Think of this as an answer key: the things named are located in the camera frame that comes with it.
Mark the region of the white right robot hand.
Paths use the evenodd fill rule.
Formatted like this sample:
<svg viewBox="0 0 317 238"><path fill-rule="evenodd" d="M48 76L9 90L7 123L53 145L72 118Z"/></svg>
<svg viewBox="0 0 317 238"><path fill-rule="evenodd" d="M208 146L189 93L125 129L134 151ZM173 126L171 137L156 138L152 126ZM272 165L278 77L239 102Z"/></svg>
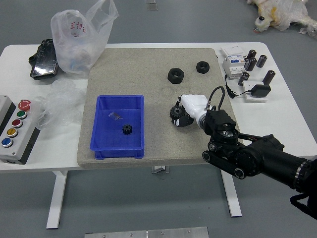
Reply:
<svg viewBox="0 0 317 238"><path fill-rule="evenodd" d="M181 95L170 109L171 122L177 127L186 127L196 122L203 129L207 102L204 95Z"/></svg>

